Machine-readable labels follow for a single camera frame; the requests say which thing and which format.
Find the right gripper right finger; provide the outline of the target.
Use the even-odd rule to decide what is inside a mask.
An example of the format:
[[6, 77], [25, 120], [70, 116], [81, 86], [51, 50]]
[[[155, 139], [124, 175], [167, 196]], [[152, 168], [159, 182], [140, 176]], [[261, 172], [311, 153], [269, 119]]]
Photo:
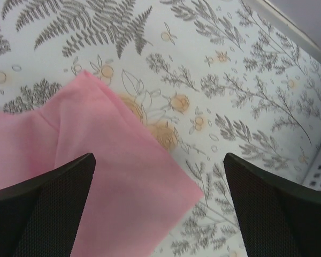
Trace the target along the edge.
[[223, 164], [248, 256], [321, 256], [321, 192], [232, 153]]

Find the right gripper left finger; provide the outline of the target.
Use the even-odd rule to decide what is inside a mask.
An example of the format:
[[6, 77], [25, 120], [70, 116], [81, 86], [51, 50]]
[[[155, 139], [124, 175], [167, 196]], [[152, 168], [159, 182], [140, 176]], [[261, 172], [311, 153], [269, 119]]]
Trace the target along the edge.
[[0, 256], [70, 256], [93, 179], [87, 153], [0, 190]]

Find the pink t-shirt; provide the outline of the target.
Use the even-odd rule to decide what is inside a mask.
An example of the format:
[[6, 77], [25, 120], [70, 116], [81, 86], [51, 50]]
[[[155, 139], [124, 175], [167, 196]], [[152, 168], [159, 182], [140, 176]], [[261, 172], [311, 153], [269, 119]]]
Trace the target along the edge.
[[0, 256], [149, 256], [203, 196], [87, 71], [0, 112]]

